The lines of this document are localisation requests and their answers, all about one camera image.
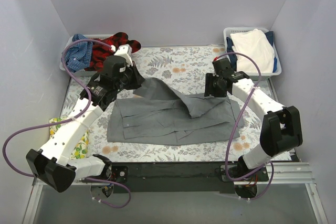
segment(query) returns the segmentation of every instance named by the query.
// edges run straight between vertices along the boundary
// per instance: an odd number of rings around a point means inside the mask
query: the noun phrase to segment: red and black plaid fabric
[[[104,42],[109,45],[114,45],[116,50],[122,45],[130,45],[132,48],[132,53],[137,52],[141,48],[141,44],[136,40],[128,40],[128,35],[126,33],[116,33],[113,36],[107,39],[95,39],[101,42]],[[101,71],[103,69],[103,62],[109,57],[110,55],[114,55],[114,52],[110,50],[110,48],[104,47],[100,44],[93,44],[92,47],[92,58],[90,61],[90,66],[85,69],[85,71]]]

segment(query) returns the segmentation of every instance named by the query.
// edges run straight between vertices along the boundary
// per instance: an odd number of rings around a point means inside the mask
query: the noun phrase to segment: white cloth
[[[234,52],[240,52],[251,57],[261,73],[272,73],[274,67],[274,49],[265,34],[258,29],[246,33],[231,34]],[[253,63],[244,56],[237,55],[237,71],[257,73]]]

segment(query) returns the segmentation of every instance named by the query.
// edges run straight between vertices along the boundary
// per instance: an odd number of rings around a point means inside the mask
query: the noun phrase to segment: floral tablecloth
[[[157,77],[164,80],[172,88],[184,94],[204,92],[205,74],[213,72],[212,60],[222,54],[222,46],[205,47],[151,47],[142,48],[132,55],[132,59],[140,74],[144,77]],[[88,83],[90,77],[79,77]],[[267,81],[259,85],[263,92],[272,97]],[[70,81],[62,116],[68,115],[75,105],[82,87],[74,80]],[[124,90],[118,99],[134,97],[132,91]],[[230,99],[243,103],[234,96]],[[223,161],[227,142],[214,142],[183,146],[108,143],[107,125],[113,109],[113,103],[106,109],[89,129],[88,156],[99,153],[112,162],[163,162],[163,161]],[[240,129],[240,137],[233,141],[229,160],[236,161],[248,153],[259,143],[261,121],[250,109],[244,112],[245,127]],[[285,152],[274,160],[291,160],[289,152]]]

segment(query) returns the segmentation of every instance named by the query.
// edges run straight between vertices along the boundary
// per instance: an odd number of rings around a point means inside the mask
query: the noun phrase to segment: clothes pile
[[[115,101],[108,142],[186,145],[226,141],[240,112],[238,103],[228,97],[184,95],[157,78],[147,78],[133,93],[141,98]],[[238,127],[243,126],[241,119]]]
[[[79,39],[87,39],[82,34],[75,34],[72,41]],[[122,45],[130,45],[132,53],[135,53],[141,49],[141,44],[136,40],[128,40],[126,33],[116,33],[107,39],[94,39],[104,42],[110,46],[115,46],[116,50]],[[92,42],[80,42],[71,47],[66,56],[65,62],[68,69],[71,72],[77,72],[85,69],[85,71],[101,71],[103,68],[103,62],[107,57],[114,55],[114,52],[110,48],[104,47],[101,44],[94,44]]]
[[[263,33],[254,29],[246,33],[231,34],[227,37],[227,52],[240,52],[250,56],[260,68],[261,73],[274,73],[277,70],[273,42],[274,32]],[[235,71],[256,73],[257,69],[247,58],[232,54],[229,55],[231,65]]]

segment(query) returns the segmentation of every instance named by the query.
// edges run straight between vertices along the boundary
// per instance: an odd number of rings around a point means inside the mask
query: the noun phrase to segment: yellow floral cloth
[[[66,117],[61,118],[52,118],[49,120],[49,123],[55,123],[65,120]],[[53,125],[50,127],[50,138],[57,132],[57,130],[62,126],[62,124]],[[70,159],[80,159],[86,158],[88,153],[88,145],[89,145],[89,131],[85,131],[84,136],[80,139],[75,149],[71,153]]]

